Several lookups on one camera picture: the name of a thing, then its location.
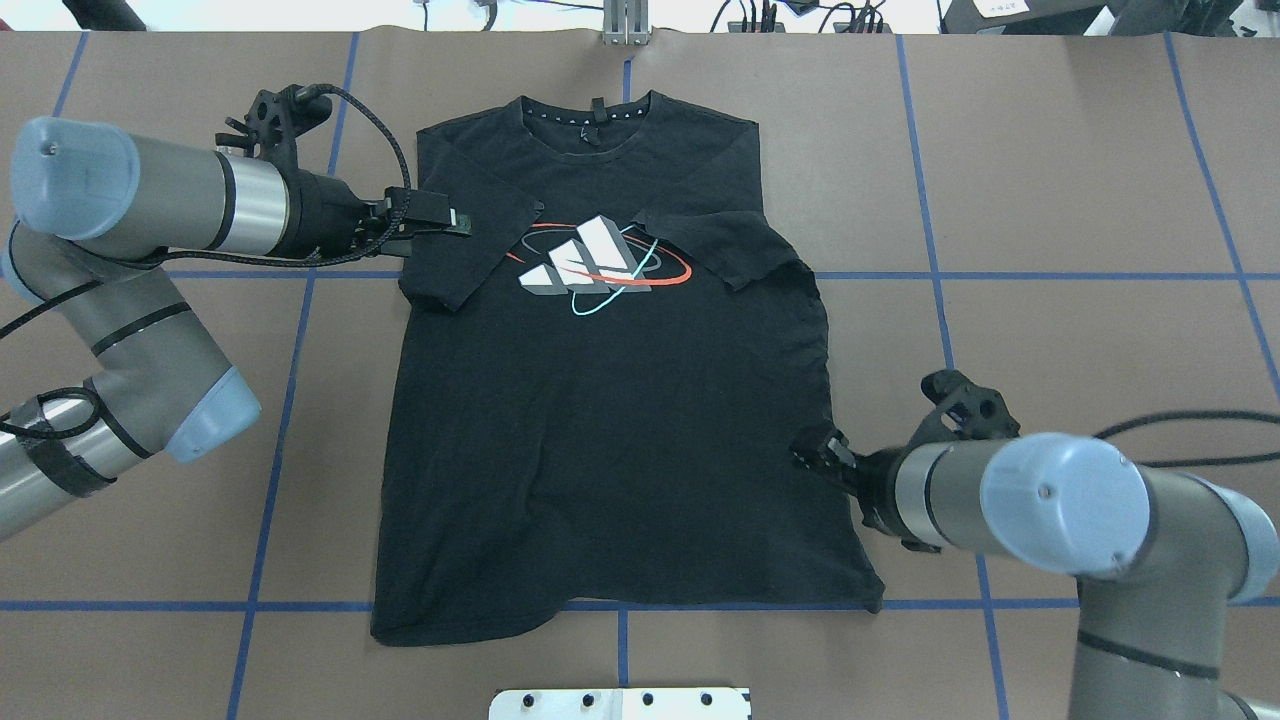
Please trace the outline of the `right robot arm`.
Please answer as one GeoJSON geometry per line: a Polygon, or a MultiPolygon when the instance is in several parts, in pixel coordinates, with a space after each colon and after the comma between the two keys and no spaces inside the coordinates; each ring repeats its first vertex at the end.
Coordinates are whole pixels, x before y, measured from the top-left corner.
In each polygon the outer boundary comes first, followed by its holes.
{"type": "Polygon", "coordinates": [[[858,455],[835,428],[813,427],[791,450],[910,548],[1074,578],[1070,719],[1277,716],[1220,680],[1229,606],[1277,574],[1277,529],[1252,498],[1064,433],[858,455]]]}

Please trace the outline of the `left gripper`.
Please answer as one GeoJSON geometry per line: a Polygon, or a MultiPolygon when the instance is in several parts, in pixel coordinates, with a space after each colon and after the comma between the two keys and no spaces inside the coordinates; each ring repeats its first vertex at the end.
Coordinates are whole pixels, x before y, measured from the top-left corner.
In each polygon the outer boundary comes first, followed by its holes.
{"type": "Polygon", "coordinates": [[[411,256],[413,242],[443,233],[470,237],[470,215],[454,209],[444,193],[385,188],[385,199],[362,200],[334,177],[308,170],[288,174],[291,215],[288,258],[338,260],[369,252],[389,227],[390,237],[371,256],[411,256]]]}

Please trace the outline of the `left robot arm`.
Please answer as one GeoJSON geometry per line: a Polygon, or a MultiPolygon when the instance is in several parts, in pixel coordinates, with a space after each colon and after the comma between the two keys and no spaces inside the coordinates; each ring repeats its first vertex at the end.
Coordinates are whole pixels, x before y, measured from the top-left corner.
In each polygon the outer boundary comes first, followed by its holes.
{"type": "Polygon", "coordinates": [[[261,405],[164,270],[182,250],[325,266],[413,236],[467,236],[442,193],[358,199],[302,170],[300,127],[246,119],[218,150],[106,123],[38,117],[12,159],[17,219],[3,272],[36,311],[60,313],[100,369],[3,414],[3,536],[111,486],[156,454],[192,462],[250,428],[261,405]]]}

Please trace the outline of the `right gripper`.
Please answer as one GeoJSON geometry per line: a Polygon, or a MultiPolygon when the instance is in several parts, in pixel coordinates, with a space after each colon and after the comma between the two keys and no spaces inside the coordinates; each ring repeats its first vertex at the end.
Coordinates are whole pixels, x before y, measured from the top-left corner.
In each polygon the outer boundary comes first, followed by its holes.
{"type": "Polygon", "coordinates": [[[906,450],[855,456],[837,428],[804,428],[795,437],[792,456],[800,468],[829,486],[847,486],[850,478],[864,527],[897,539],[908,551],[941,553],[940,546],[908,529],[897,509],[896,477],[906,450]]]}

